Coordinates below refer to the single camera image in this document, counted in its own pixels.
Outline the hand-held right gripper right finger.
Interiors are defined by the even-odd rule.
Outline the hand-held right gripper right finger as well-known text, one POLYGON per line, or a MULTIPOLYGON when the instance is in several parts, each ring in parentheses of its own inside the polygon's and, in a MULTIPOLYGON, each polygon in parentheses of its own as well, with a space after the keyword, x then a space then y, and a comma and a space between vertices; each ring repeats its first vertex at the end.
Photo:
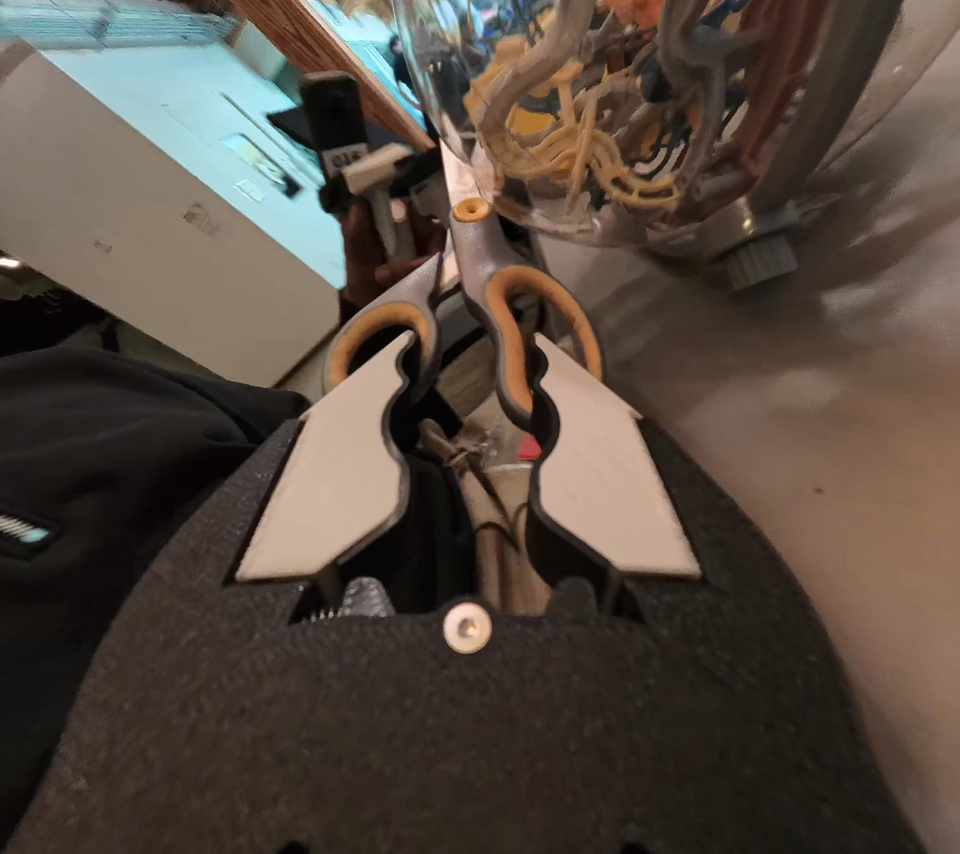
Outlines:
POLYGON ((531 558, 545 579, 586 575, 700 579, 701 566, 646 440, 642 416, 537 334, 530 433, 540 453, 531 558))

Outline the wooden post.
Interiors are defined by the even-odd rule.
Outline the wooden post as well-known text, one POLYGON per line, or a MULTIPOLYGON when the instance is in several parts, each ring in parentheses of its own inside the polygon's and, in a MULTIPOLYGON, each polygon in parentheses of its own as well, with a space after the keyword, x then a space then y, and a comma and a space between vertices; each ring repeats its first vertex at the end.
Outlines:
POLYGON ((366 117, 418 151, 434 144, 390 89, 355 56, 310 0, 230 0, 304 74, 341 70, 359 83, 366 117))

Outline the clear plastic maze ball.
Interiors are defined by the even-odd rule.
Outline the clear plastic maze ball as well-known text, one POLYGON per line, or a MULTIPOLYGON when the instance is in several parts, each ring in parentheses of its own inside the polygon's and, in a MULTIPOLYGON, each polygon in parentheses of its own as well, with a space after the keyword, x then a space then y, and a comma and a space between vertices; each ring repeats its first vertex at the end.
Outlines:
POLYGON ((920 0, 392 0, 453 217, 716 268, 795 272, 803 201, 883 113, 920 0))

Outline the grey yellow scissors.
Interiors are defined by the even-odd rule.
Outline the grey yellow scissors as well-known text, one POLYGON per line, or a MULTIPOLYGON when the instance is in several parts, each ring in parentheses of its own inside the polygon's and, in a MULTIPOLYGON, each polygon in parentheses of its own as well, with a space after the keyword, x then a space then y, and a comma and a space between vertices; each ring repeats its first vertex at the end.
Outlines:
POLYGON ((496 393, 504 413, 547 450, 560 437, 561 416, 540 383, 546 370, 529 367, 529 349, 509 298, 528 293, 552 304, 571 329, 586 371, 601 382, 603 356, 592 324, 567 288, 514 251, 498 214, 480 196, 475 182, 451 205, 449 215, 444 254, 434 255, 393 285, 337 334, 326 353, 322 390, 330 393, 349 378, 357 353, 379 332, 402 328, 415 336, 419 353, 410 388, 420 399, 434 386, 442 366, 436 307, 459 288, 496 352, 496 393))

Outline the person's black jacket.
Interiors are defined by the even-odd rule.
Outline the person's black jacket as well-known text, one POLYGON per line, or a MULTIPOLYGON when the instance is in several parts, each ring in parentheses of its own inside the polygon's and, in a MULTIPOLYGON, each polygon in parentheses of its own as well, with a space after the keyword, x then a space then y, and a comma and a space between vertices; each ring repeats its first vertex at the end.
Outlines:
POLYGON ((309 407, 98 349, 2 358, 3 844, 126 597, 211 493, 309 407))

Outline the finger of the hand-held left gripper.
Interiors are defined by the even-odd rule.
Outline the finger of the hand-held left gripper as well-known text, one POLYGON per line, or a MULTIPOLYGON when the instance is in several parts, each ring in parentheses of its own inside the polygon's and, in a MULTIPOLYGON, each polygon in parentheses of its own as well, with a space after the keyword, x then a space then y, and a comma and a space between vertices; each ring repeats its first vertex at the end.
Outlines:
POLYGON ((447 247, 447 188, 440 177, 395 181, 395 260, 414 261, 447 247))
POLYGON ((414 157, 414 152, 390 144, 369 152, 342 169, 342 179, 352 199, 366 200, 373 223, 388 258, 416 257, 416 243, 404 215, 394 218, 390 188, 398 175, 398 166, 414 157))

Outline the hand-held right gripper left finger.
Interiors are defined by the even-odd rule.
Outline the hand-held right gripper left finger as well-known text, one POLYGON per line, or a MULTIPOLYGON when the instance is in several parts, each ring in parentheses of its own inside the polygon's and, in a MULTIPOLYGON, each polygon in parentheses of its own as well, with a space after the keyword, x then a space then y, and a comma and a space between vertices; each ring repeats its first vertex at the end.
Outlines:
POLYGON ((396 524, 409 472, 389 435, 408 386, 403 331, 302 419, 235 572, 239 584, 298 581, 337 568, 396 524))

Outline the person's left hand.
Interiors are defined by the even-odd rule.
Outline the person's left hand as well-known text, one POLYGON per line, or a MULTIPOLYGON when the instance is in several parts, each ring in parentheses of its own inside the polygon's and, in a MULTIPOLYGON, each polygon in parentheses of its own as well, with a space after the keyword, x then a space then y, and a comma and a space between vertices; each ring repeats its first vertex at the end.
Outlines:
POLYGON ((372 303, 434 255, 442 254, 447 243, 442 224, 409 209, 407 223, 414 237, 415 256, 388 262, 369 203, 356 199, 349 211, 341 222, 346 265, 340 301, 347 316, 372 303))

